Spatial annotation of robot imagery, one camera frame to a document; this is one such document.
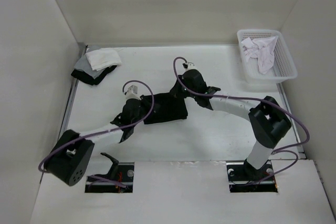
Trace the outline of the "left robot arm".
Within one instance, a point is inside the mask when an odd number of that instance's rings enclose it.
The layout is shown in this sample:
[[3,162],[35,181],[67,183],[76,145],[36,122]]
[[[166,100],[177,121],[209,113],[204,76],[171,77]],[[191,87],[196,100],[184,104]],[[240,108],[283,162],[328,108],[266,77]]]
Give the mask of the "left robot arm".
[[122,143],[145,120],[154,107],[154,99],[127,99],[122,112],[108,125],[96,131],[79,133],[66,130],[49,155],[39,166],[40,171],[59,178],[68,186],[78,183],[85,175],[95,148]]

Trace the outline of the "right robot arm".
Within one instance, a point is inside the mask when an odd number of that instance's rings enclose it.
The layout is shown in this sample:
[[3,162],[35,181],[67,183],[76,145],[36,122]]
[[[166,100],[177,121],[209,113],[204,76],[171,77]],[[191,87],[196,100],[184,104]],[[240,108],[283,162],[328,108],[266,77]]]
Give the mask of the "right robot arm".
[[178,75],[170,94],[177,98],[193,98],[203,108],[226,112],[251,124],[256,142],[244,160],[243,168],[244,175],[251,180],[262,174],[272,151],[292,126],[282,109],[278,110],[270,105],[278,105],[273,97],[266,96],[264,100],[267,103],[260,102],[257,106],[247,101],[224,97],[223,91],[218,87],[208,86],[196,69]]

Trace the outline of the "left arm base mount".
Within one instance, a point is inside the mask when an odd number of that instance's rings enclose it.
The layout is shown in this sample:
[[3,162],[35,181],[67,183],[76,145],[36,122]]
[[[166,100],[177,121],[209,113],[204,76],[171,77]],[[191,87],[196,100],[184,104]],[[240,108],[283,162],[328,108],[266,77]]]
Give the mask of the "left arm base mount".
[[134,163],[120,162],[107,153],[100,153],[89,162],[85,192],[132,193],[134,170]]

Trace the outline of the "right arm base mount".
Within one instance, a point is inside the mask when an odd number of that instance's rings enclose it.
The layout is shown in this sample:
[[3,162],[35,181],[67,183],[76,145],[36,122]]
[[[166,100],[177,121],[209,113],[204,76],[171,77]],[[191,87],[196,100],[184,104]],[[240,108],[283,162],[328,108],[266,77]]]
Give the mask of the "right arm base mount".
[[277,193],[278,188],[273,173],[271,161],[260,170],[254,171],[244,162],[226,163],[229,191],[231,193]]

